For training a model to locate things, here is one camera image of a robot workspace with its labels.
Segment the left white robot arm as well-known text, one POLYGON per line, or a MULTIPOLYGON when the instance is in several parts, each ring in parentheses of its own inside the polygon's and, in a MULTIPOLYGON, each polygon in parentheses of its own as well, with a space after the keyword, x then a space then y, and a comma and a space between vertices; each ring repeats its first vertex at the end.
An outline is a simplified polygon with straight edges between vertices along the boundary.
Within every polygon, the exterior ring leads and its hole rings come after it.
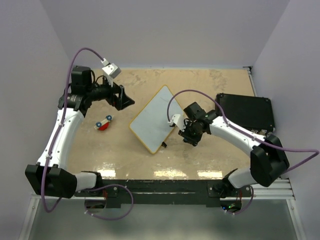
POLYGON ((124 86, 114 82, 121 73, 119 67, 110 63, 102 71, 102 83, 97 83, 89 67, 75 66, 71 70, 67 92, 58 101, 57 118, 48 144, 36 164, 29 164, 25 169, 37 195, 69 199, 84 190, 92 196, 103 192, 100 173, 67 171, 70 147, 92 103, 105 100, 118 111, 135 103, 126 95, 124 86))

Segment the yellow framed whiteboard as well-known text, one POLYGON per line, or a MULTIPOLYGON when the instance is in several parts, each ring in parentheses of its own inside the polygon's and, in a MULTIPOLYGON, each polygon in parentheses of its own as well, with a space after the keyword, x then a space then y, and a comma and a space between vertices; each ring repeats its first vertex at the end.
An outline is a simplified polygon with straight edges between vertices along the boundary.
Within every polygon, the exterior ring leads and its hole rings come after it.
POLYGON ((168 86, 163 85, 129 124, 129 129, 151 154, 159 150, 174 130, 168 119, 183 114, 173 95, 168 86))

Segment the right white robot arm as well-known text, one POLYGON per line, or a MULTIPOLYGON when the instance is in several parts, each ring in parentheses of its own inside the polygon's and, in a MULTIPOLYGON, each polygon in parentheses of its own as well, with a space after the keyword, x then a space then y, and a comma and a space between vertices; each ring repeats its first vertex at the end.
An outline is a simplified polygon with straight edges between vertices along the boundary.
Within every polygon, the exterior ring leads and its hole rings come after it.
POLYGON ((170 123, 179 129, 183 141, 194 147, 204 133, 219 137, 240 149, 250 158, 247 168, 235 169, 222 180, 223 192, 235 196, 242 187, 259 184, 269 187, 289 168, 289 161, 278 137, 250 132, 218 114, 215 110, 206 112, 197 102, 184 109, 186 117, 174 114, 170 123))

